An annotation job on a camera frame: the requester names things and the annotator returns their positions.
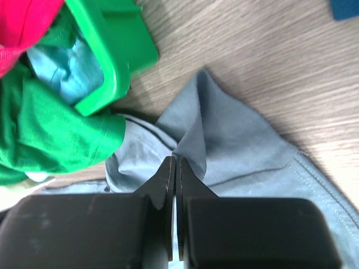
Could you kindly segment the grey-blue t shirt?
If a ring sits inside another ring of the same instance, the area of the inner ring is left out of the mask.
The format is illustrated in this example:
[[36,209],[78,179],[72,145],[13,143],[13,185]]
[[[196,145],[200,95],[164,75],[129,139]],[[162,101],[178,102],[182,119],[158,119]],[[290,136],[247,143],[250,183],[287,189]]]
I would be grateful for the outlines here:
[[255,110],[227,95],[199,71],[156,123],[125,115],[120,148],[105,162],[105,179],[46,194],[133,192],[165,157],[184,157],[215,194],[298,197],[323,213],[344,268],[358,267],[358,212],[296,146]]

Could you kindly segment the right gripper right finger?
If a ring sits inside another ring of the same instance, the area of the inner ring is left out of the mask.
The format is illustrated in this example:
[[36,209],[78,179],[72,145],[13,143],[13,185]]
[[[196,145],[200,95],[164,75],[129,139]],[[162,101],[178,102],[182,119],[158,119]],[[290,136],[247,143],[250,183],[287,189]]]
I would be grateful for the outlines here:
[[180,158],[178,255],[185,268],[341,268],[320,210],[302,198],[219,197]]

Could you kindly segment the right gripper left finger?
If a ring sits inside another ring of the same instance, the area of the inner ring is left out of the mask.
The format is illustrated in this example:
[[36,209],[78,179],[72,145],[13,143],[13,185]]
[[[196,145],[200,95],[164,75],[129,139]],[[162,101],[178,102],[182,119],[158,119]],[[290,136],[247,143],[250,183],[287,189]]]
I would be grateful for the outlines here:
[[2,268],[167,268],[176,161],[132,193],[32,195],[1,223]]

